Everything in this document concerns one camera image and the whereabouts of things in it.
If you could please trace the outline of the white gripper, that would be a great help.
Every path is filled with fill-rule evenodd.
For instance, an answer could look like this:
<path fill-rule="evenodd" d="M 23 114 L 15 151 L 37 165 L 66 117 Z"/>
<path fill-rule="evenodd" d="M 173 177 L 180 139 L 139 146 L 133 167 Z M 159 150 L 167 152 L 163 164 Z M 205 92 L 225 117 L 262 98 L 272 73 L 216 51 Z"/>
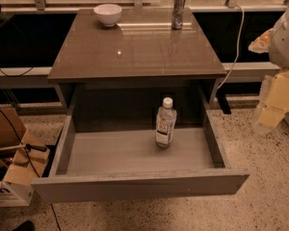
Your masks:
<path fill-rule="evenodd" d="M 289 7 L 273 29 L 261 34 L 249 45 L 249 51 L 268 53 L 270 61 L 289 69 Z M 289 70 L 275 76 L 266 75 L 259 92 L 259 103 L 252 118 L 257 134 L 272 132 L 289 112 Z"/>

